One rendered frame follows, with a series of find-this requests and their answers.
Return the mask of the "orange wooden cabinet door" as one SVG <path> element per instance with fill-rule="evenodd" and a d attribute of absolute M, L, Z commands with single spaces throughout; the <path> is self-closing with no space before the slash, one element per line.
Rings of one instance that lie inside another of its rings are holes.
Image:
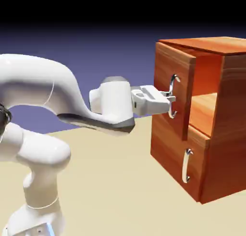
<path fill-rule="evenodd" d="M 173 119 L 168 114 L 162 117 L 181 140 L 187 140 L 188 135 L 195 65 L 196 57 L 163 43 L 156 43 L 155 88 L 168 92 L 172 76 L 177 75 L 180 79 L 180 82 L 174 82 L 172 91 L 176 97 L 172 110 L 177 114 Z"/>
<path fill-rule="evenodd" d="M 188 139 L 182 141 L 161 115 L 152 117 L 151 155 L 197 202 L 201 199 L 209 142 L 208 136 L 192 126 L 188 127 Z M 182 166 L 187 148 L 194 154 L 189 157 L 187 175 L 190 179 L 185 184 L 182 181 Z"/>

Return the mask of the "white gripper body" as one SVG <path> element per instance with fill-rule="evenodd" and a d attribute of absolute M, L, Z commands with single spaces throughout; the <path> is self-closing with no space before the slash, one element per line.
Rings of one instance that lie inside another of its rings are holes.
<path fill-rule="evenodd" d="M 133 87 L 133 113 L 138 116 L 167 113 L 170 101 L 153 85 Z"/>

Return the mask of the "orange wooden cabinet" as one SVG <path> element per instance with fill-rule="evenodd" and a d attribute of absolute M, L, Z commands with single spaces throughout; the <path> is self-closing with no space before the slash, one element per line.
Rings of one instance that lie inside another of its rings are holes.
<path fill-rule="evenodd" d="M 210 138 L 199 203 L 246 190 L 246 38 L 158 42 L 196 57 L 189 126 Z"/>

